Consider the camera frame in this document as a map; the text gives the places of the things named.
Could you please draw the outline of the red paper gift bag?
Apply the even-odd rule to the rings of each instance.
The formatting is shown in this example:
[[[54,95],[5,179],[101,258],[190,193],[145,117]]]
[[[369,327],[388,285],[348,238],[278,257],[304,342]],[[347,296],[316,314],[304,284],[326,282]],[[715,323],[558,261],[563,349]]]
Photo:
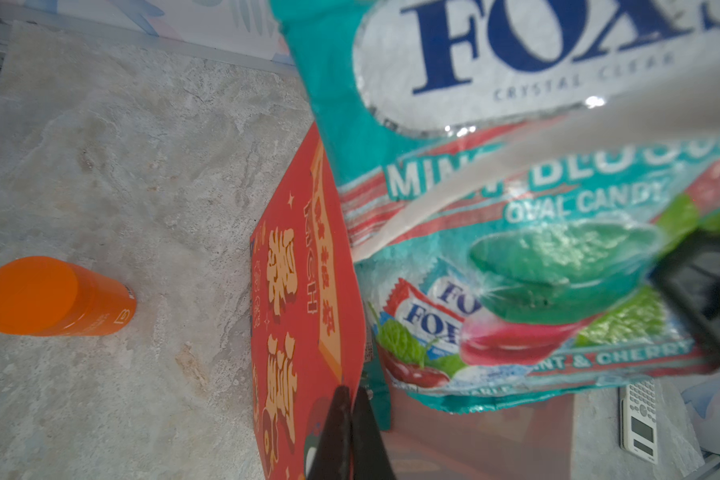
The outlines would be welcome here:
[[[251,237],[253,424],[305,479],[338,386],[469,414],[716,360],[648,274],[720,231],[720,79],[446,137],[344,186],[311,129]]]

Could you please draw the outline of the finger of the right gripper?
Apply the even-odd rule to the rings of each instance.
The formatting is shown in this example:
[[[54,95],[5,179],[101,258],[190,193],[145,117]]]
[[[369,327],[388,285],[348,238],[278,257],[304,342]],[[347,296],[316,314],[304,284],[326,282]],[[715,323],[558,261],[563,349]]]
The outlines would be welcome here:
[[[692,232],[657,262],[650,283],[682,325],[720,361],[720,233]]]

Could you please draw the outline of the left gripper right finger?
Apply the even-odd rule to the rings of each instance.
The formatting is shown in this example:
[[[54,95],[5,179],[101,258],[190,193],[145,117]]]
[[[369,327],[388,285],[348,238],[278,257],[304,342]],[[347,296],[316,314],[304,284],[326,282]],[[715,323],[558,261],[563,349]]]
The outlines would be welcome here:
[[[352,410],[351,450],[354,480],[395,480],[368,392],[359,387]]]

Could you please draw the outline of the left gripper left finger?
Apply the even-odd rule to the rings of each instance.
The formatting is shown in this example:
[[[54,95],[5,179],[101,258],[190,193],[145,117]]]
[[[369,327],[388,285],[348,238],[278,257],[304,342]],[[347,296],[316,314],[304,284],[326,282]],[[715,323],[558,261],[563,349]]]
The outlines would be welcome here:
[[[334,391],[308,480],[348,480],[351,471],[352,398],[347,386]]]

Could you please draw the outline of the teal Fox's mint blossom bag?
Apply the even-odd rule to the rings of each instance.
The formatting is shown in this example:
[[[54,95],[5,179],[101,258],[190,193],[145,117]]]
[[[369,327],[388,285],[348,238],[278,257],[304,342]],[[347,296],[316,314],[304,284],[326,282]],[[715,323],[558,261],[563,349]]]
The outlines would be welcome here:
[[[720,63],[720,1],[275,1],[358,248],[515,133]],[[495,411],[720,363],[649,272],[720,232],[720,137],[549,154],[355,265],[392,384]]]

